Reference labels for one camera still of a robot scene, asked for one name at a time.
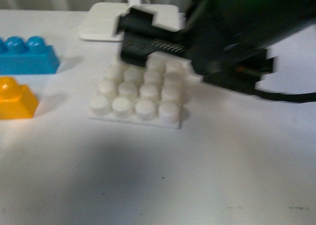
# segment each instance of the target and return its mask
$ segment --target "white stand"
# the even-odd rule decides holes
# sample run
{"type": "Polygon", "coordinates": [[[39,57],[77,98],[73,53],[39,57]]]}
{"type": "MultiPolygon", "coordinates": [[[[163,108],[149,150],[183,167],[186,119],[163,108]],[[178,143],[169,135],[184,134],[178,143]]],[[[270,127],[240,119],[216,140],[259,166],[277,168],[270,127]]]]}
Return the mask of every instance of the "white stand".
{"type": "MultiPolygon", "coordinates": [[[[154,25],[177,31],[180,29],[179,9],[174,5],[142,4],[138,7],[156,13],[154,25]]],[[[89,41],[120,42],[122,35],[115,35],[117,19],[129,8],[127,3],[99,2],[92,6],[79,26],[81,39],[89,41]]]]}

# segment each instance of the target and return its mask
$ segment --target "tabletop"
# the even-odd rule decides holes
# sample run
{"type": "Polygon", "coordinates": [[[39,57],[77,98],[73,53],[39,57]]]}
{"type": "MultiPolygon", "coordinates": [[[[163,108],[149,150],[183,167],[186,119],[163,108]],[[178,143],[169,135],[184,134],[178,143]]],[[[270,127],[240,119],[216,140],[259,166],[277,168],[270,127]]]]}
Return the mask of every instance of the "tabletop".
{"type": "MultiPolygon", "coordinates": [[[[179,130],[87,118],[118,43],[86,42],[86,12],[0,10],[0,36],[43,36],[55,75],[15,76],[34,118],[0,121],[0,224],[313,225],[316,103],[270,102],[188,79],[179,130]]],[[[316,31],[271,47],[259,88],[316,90],[316,31]]]]}

